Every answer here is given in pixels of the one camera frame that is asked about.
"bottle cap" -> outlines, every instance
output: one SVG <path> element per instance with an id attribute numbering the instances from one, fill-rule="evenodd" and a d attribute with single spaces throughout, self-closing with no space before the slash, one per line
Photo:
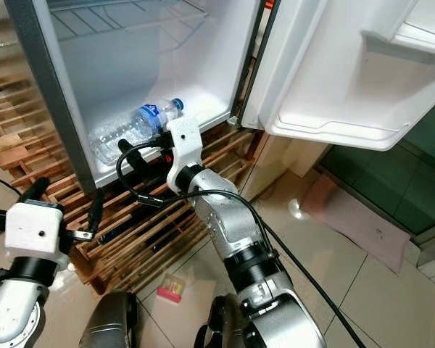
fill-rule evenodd
<path id="1" fill-rule="evenodd" d="M 179 110 L 183 110 L 183 102 L 179 98 L 174 98 L 173 103 Z"/>

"refrigerator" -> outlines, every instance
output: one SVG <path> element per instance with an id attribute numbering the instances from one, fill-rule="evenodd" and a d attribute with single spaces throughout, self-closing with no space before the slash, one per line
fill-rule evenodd
<path id="1" fill-rule="evenodd" d="M 435 0 L 5 2 L 87 192 L 117 178 L 90 132 L 155 96 L 182 99 L 200 131 L 234 117 L 278 149 L 385 151 L 435 105 Z"/>

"open refrigerator door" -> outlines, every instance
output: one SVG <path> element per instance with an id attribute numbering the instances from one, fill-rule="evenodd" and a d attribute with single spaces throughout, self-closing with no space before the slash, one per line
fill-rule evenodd
<path id="1" fill-rule="evenodd" d="M 275 3 L 241 124 L 387 150 L 435 105 L 435 1 Z"/>

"glass door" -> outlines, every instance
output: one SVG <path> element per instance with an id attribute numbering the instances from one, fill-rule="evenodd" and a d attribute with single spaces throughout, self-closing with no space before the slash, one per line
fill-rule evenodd
<path id="1" fill-rule="evenodd" d="M 416 244 L 435 238 L 435 107 L 389 151 L 333 146 L 320 166 Z"/>

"small box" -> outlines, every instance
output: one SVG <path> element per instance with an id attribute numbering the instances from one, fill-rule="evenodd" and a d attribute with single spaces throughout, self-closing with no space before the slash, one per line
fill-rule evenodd
<path id="1" fill-rule="evenodd" d="M 165 274 L 161 285 L 158 286 L 157 295 L 169 299 L 175 303 L 182 300 L 182 293 L 185 288 L 186 282 L 174 275 Z"/>

